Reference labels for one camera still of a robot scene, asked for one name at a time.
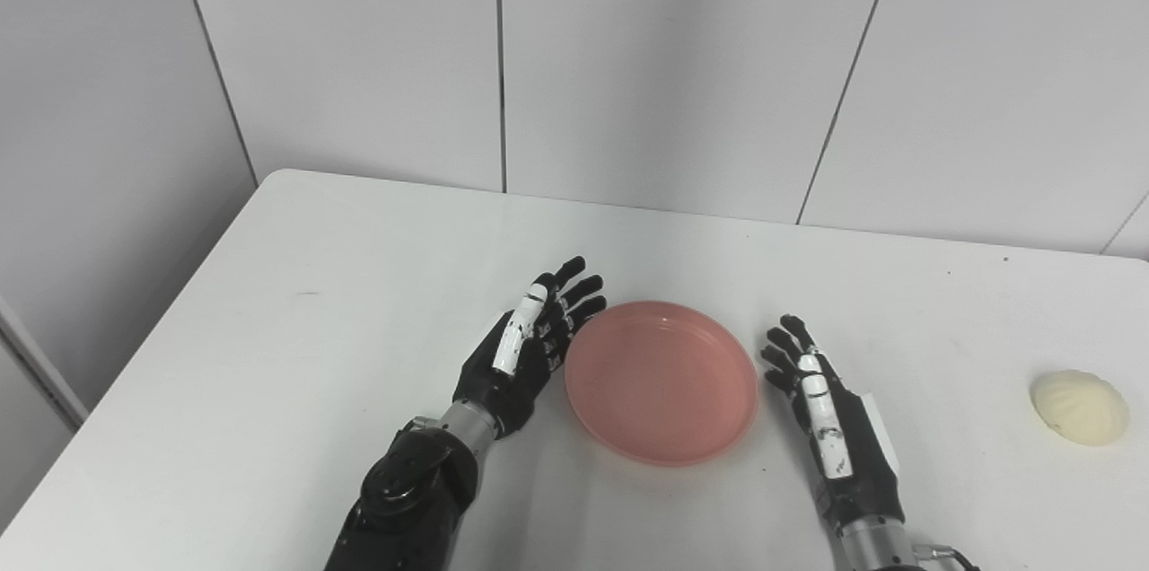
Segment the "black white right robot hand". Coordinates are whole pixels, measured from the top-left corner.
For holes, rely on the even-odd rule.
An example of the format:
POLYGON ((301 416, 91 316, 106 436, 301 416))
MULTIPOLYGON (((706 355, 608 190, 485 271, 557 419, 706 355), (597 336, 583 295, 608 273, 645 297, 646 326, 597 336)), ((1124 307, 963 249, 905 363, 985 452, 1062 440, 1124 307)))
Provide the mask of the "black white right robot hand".
POLYGON ((805 322, 784 314, 759 350, 765 381, 789 403, 809 445, 818 511, 833 531, 863 518, 905 522, 899 477, 862 396, 848 389, 805 322))

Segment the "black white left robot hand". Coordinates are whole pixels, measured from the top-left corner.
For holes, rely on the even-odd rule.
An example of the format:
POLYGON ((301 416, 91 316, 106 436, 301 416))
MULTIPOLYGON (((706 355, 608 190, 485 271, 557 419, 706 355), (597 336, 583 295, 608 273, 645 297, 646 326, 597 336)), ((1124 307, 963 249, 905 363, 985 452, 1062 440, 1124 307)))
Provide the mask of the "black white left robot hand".
POLYGON ((586 260, 574 256, 535 277, 464 362, 452 399, 481 408, 496 439, 525 427, 574 334, 606 310, 602 277, 585 270, 586 260))

